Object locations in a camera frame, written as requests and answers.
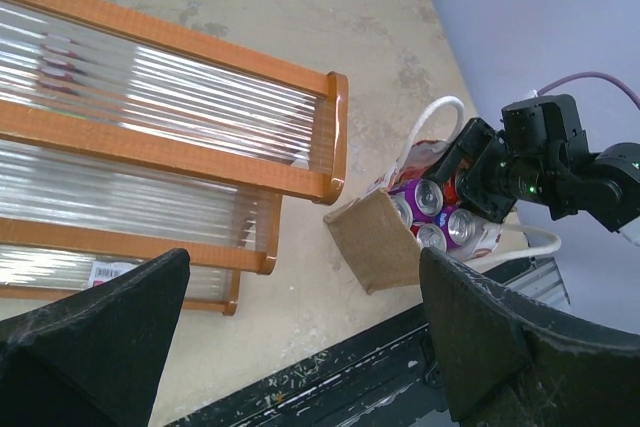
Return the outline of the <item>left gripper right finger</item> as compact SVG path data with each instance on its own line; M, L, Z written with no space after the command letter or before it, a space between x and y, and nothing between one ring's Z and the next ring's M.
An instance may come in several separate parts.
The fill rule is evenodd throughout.
M424 249L420 287L452 421L636 426L639 337L515 292Z

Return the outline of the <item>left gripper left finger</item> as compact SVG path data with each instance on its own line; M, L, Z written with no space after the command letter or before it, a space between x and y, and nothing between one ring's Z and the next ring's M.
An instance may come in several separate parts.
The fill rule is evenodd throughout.
M147 425L189 277L173 249L3 320L2 425Z

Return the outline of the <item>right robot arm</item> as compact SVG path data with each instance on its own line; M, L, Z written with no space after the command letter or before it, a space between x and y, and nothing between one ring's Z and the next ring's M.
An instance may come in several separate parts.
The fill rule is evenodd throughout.
M523 201L547 207L554 220L587 212L608 231L639 242L638 145L592 153L575 123L517 121L496 131L474 118L423 176L440 185L452 180L463 207L491 222Z

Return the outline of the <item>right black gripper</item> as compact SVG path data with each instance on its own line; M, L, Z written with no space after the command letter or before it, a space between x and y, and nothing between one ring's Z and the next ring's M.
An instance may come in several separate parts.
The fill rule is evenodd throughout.
M491 222L503 222L518 201L552 206L540 160L490 146L498 138L487 122L470 119L424 178L443 185L466 161L457 184L461 204Z

